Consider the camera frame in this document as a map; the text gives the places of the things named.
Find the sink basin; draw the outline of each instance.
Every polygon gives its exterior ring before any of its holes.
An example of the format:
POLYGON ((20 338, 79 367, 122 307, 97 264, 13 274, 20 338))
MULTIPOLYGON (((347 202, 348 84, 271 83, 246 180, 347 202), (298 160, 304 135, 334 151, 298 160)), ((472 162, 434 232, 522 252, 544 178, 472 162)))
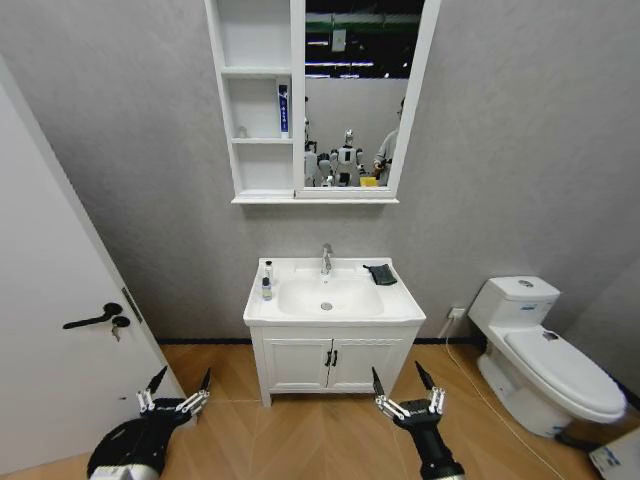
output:
POLYGON ((371 317, 384 311, 375 284, 367 278, 312 278, 286 280, 277 296, 280 310, 288 315, 371 317))
POLYGON ((419 325, 425 315, 393 268, 390 258, 332 258, 328 276, 320 275, 320 258, 261 258, 244 311, 251 325, 310 326, 332 322, 419 325), (266 260, 273 262, 273 299, 265 301, 261 280, 266 260), (398 282, 376 285, 363 265, 389 264, 398 282))

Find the toilet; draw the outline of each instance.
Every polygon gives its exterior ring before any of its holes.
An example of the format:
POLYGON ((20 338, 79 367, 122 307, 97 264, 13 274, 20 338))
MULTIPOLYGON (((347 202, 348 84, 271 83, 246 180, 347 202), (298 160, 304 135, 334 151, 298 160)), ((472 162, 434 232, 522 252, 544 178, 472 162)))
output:
POLYGON ((572 419, 615 422, 626 408, 609 375, 541 325, 559 296, 537 277, 491 278, 469 309, 487 337, 480 372, 509 413, 543 437, 572 419))

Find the herringbone floor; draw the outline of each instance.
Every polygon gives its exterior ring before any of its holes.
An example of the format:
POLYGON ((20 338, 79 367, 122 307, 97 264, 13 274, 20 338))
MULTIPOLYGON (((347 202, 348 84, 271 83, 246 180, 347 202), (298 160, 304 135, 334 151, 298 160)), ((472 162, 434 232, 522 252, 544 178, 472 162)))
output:
MULTIPOLYGON (((586 456, 529 434, 500 406, 475 366, 479 352, 451 347, 493 405, 565 479, 597 479, 586 456)), ((374 407, 370 396, 276 396, 262 408, 250 346, 163 347, 186 392, 202 372, 213 372, 212 399, 194 428, 172 438, 163 480, 419 479, 420 463, 411 438, 374 407)), ((478 398, 441 345, 414 346, 392 397, 424 397, 413 366, 418 360, 447 390, 441 433, 470 480, 556 478, 534 458, 478 398)), ((597 427, 602 440, 637 425, 631 416, 597 427)), ((17 472, 3 480, 84 478, 88 455, 17 472)))

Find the small bottle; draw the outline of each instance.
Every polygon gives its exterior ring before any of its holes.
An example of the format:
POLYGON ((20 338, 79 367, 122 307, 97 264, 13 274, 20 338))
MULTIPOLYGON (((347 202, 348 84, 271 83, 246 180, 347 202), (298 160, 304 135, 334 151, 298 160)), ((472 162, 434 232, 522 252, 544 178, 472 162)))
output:
POLYGON ((269 281, 269 277, 264 277, 262 279, 262 298, 266 301, 269 301, 273 298, 273 292, 271 291, 271 282, 269 281))
POLYGON ((273 262, 267 260, 264 265, 264 276, 269 279, 269 283, 273 285, 273 262))

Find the toilet seat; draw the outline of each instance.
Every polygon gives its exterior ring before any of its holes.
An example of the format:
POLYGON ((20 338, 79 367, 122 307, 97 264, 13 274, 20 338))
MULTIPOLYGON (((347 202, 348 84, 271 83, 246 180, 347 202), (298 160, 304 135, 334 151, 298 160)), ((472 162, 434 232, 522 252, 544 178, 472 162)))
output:
POLYGON ((551 389, 594 412, 616 415, 626 399, 616 383, 569 342, 542 327, 509 332, 505 343, 551 389))

